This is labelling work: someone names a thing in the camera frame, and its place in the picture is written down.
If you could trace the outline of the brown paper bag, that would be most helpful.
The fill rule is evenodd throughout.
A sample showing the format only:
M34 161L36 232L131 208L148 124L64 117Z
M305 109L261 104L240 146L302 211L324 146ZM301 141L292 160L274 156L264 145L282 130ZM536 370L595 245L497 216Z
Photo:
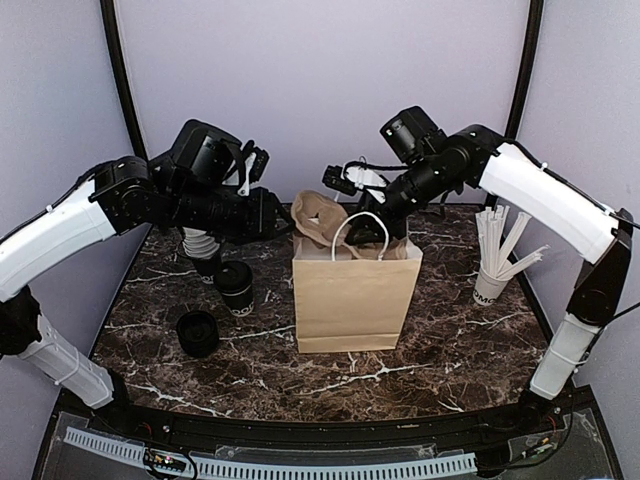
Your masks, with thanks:
M296 234L292 259L296 339L303 354L396 348L423 253L402 260L348 259Z

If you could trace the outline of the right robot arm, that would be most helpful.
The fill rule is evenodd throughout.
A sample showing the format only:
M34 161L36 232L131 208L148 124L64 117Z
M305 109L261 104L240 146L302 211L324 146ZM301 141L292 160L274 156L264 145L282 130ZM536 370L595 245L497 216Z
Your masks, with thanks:
M599 332L615 318L631 263L635 224L624 209L613 211L540 161L519 142L474 124L444 133L419 106L400 111L380 133L400 163L388 182L382 167L347 162L341 173L348 195L363 193L360 206L385 227L358 224L351 244L401 237L408 215L441 194L465 186L501 197L531 215L571 244L583 266L566 313L529 383L528 396L510 413L521 434L534 432L549 416L555 399Z

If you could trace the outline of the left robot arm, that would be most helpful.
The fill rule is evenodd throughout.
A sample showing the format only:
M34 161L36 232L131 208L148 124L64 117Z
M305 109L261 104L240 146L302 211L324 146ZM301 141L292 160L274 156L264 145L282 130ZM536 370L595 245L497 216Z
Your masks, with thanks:
M53 204L1 239L1 352L39 368L74 393L120 436L141 427L119 374L96 365L42 313L32 280L77 252L140 225L177 227L183 249L219 292L219 251L229 242L269 241L293 230L278 197L258 186L269 154L224 130L188 120L175 142L152 160L100 163Z

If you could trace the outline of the black paper coffee cup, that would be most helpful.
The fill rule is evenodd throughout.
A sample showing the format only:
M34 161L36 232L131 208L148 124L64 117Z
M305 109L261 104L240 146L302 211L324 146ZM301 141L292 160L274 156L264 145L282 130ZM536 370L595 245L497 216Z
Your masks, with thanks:
M224 304L235 317L245 317L254 310L254 294L251 285L238 291L219 291Z

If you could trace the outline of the cardboard cup carrier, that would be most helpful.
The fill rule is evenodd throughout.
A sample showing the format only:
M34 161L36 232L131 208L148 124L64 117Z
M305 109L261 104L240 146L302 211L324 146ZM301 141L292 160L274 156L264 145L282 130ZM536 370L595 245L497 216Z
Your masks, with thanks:
M294 246L300 246L305 255L323 258L331 256L331 245L338 227L347 219L347 211L331 198L318 192L305 190L299 192L291 206L291 217L296 225ZM370 220L381 233L380 226L369 216L358 218ZM341 230L336 241L337 260L377 260L384 245L384 239L351 245L346 241L358 219L350 220Z

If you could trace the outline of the black cup lid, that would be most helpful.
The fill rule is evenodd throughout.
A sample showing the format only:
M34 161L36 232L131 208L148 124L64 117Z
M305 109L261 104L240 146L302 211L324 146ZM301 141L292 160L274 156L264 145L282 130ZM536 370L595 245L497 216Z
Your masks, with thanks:
M214 273L214 285L224 295L237 295L252 286L253 272L248 264L231 260L222 262Z

